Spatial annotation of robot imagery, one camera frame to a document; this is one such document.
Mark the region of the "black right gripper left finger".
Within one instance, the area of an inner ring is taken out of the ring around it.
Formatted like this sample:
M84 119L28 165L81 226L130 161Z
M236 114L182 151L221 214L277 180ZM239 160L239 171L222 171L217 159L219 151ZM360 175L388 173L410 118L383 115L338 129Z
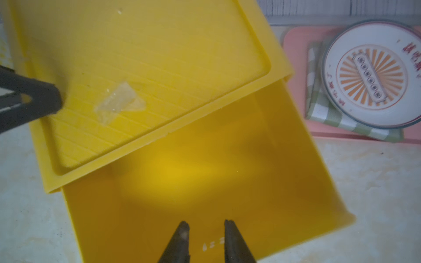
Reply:
M159 263L189 263L189 231L186 221L182 221L166 246Z

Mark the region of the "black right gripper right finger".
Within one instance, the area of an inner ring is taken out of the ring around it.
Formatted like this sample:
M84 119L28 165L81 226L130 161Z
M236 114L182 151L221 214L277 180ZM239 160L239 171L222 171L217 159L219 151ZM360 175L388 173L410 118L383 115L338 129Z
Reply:
M226 263L256 263L233 220L225 220L224 256Z

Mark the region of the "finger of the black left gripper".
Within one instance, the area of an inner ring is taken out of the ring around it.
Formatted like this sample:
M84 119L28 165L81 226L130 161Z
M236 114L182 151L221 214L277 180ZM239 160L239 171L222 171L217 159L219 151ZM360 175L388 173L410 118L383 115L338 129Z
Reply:
M59 89L47 82L18 75L1 66L1 133L62 109Z

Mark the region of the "yellow top drawer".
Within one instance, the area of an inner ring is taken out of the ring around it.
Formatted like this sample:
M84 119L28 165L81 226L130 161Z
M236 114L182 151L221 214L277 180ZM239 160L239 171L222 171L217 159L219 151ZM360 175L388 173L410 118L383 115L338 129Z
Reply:
M355 221L279 80L61 189L85 263L155 263L180 222L193 263L232 220L256 259Z

